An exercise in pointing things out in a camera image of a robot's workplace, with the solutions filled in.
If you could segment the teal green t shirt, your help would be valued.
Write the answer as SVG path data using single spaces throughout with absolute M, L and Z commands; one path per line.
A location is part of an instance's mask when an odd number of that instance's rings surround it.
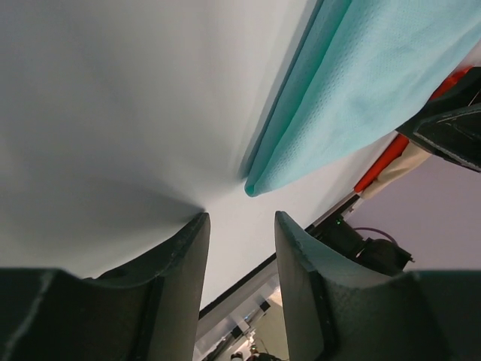
M 478 1 L 324 1 L 247 176 L 256 197 L 414 116 L 480 40 Z

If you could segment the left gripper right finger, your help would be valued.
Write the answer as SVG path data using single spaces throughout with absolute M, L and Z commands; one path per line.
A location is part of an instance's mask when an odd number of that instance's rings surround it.
M 326 246 L 314 265 L 328 309 L 310 313 L 280 283 L 292 360 L 478 360 L 480 273 L 389 277 Z

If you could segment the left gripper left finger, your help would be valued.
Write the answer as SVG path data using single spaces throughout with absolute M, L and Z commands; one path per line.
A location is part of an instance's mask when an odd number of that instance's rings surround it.
M 1 270 L 3 360 L 190 360 L 210 240 L 201 213 L 98 278 Z

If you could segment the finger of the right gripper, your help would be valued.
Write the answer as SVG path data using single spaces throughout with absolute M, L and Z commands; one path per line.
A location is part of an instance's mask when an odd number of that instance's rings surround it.
M 428 153 L 480 170 L 480 68 L 450 75 L 397 132 Z

